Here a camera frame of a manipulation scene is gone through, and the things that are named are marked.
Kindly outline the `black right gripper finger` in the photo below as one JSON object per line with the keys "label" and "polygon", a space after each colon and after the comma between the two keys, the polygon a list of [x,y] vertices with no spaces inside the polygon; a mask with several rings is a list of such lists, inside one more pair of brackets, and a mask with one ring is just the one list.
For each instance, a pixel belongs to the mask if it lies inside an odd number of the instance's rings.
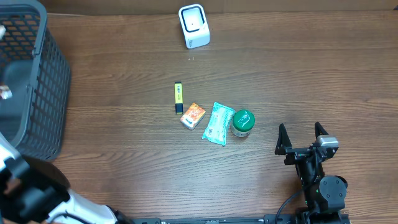
{"label": "black right gripper finger", "polygon": [[328,135],[328,132],[323,128],[323,126],[319,123],[315,123],[315,137],[319,137],[322,135]]}
{"label": "black right gripper finger", "polygon": [[292,150],[292,143],[290,142],[287,130],[283,123],[279,125],[279,135],[275,147],[275,155],[286,155]]}

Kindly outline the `green lid jar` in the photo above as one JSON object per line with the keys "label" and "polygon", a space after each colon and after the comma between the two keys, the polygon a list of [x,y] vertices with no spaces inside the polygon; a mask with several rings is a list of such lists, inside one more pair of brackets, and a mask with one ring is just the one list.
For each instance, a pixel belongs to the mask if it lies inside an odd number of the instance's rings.
{"label": "green lid jar", "polygon": [[255,124],[255,117],[249,110],[239,110],[232,118],[231,132],[240,138],[250,134]]}

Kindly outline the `teal tissue pack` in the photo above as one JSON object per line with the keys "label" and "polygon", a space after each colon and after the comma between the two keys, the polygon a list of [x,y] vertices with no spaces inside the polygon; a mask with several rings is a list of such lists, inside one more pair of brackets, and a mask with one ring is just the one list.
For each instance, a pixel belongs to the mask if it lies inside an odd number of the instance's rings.
{"label": "teal tissue pack", "polygon": [[228,128],[234,114],[234,109],[214,102],[210,120],[201,138],[225,146]]}

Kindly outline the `orange snack box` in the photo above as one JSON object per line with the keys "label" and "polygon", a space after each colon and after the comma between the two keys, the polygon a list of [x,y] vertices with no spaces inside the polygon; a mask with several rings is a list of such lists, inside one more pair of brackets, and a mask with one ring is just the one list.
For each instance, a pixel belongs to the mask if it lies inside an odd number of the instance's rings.
{"label": "orange snack box", "polygon": [[196,103],[192,103],[188,110],[180,118],[181,123],[188,129],[193,130],[204,118],[206,111]]}

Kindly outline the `yellow black marker pen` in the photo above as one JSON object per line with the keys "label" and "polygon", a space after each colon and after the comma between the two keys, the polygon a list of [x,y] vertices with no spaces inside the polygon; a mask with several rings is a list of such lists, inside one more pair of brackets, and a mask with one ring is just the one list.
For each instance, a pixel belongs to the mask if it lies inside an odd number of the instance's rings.
{"label": "yellow black marker pen", "polygon": [[175,82],[174,93],[175,93],[175,113],[182,114],[183,113],[183,87],[182,87],[181,82]]}

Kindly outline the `beige PanTree snack pouch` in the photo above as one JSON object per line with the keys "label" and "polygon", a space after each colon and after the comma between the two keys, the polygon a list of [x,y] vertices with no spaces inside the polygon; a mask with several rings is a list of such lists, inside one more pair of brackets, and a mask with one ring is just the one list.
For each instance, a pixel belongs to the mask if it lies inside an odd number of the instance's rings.
{"label": "beige PanTree snack pouch", "polygon": [[0,99],[6,100],[12,98],[12,91],[7,85],[0,85]]}

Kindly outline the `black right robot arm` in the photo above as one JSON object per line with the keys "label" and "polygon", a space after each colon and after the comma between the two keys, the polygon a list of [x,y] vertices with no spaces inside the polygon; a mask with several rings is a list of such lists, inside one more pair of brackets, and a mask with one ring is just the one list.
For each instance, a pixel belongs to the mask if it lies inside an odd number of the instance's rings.
{"label": "black right robot arm", "polygon": [[[341,210],[345,208],[347,181],[338,175],[325,175],[322,167],[322,162],[333,158],[338,148],[337,138],[328,134],[319,122],[315,123],[315,142],[303,148],[294,148],[284,124],[279,125],[275,154],[285,156],[284,164],[295,166],[302,189],[280,206],[275,215],[275,223],[350,222],[347,215],[341,214]],[[282,218],[284,207],[301,194],[304,196],[306,206],[296,209],[294,215]]]}

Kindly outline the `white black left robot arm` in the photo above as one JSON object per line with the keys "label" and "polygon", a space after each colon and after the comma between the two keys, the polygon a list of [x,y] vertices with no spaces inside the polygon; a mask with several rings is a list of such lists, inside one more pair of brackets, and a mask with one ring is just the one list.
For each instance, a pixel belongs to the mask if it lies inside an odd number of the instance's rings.
{"label": "white black left robot arm", "polygon": [[118,210],[70,188],[53,164],[21,155],[1,136],[1,221],[15,223],[132,223]]}

